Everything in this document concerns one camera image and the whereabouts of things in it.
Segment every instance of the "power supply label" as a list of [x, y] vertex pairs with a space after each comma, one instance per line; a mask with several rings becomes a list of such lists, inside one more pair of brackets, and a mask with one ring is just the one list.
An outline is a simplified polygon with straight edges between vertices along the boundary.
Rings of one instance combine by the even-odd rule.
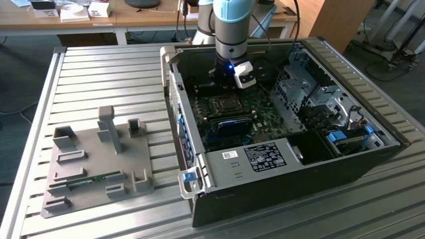
[[256, 172], [269, 170], [287, 165], [284, 157], [275, 143], [267, 143], [259, 146], [245, 148], [252, 169]]

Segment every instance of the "aluminum table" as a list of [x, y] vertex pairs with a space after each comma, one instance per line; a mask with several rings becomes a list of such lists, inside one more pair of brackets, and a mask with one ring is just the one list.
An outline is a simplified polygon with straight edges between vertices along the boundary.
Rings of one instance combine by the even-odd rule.
[[[192, 228], [189, 204], [177, 184], [161, 85], [164, 44], [60, 48], [52, 57], [0, 238], [424, 238], [425, 129], [327, 42], [308, 41], [413, 143], [394, 159], [352, 184]], [[156, 190], [44, 219], [53, 129], [96, 127], [96, 108], [104, 105], [115, 106], [115, 123], [133, 118], [147, 123]]]

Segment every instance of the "side panel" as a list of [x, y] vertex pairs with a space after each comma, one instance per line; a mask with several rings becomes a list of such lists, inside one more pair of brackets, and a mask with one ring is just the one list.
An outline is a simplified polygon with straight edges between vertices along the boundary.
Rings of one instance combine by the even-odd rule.
[[193, 227], [255, 213], [256, 210], [307, 197], [355, 182], [373, 167], [394, 157], [404, 146], [335, 161], [207, 195], [195, 201]]

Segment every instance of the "green circuit board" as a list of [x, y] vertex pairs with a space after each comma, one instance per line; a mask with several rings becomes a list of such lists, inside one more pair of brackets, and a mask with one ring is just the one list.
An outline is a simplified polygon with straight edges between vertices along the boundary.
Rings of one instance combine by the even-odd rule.
[[[207, 152], [265, 142], [287, 135], [268, 89], [261, 86], [232, 94], [193, 97], [191, 106]], [[223, 136], [220, 126], [229, 121], [243, 122], [244, 125], [224, 128], [224, 132], [231, 132]]]

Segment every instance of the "blue latch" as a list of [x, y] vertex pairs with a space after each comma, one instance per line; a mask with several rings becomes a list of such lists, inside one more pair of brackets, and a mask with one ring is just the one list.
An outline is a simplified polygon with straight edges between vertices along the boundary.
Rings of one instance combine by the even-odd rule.
[[372, 134], [375, 132], [375, 129], [369, 125], [365, 127], [365, 130], [368, 134]]
[[197, 179], [197, 174], [195, 172], [192, 173], [184, 173], [184, 183], [189, 183]]
[[331, 138], [332, 142], [335, 142], [335, 141], [347, 139], [347, 136], [343, 133], [343, 131], [333, 131], [329, 133], [329, 138]]

